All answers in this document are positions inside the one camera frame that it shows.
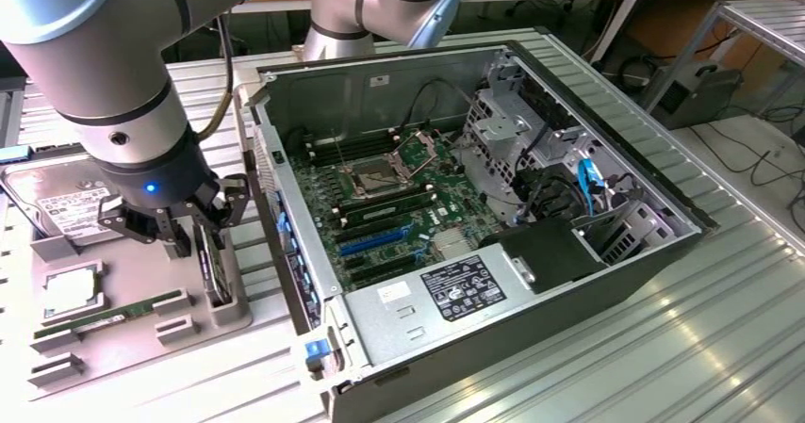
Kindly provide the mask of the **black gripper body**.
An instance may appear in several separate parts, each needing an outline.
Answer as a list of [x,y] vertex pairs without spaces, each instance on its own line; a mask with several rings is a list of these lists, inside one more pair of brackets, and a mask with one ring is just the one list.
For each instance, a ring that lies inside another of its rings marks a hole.
[[166,208],[192,197],[208,205],[220,190],[191,128],[152,160],[127,166],[99,159],[96,163],[123,200],[139,208]]

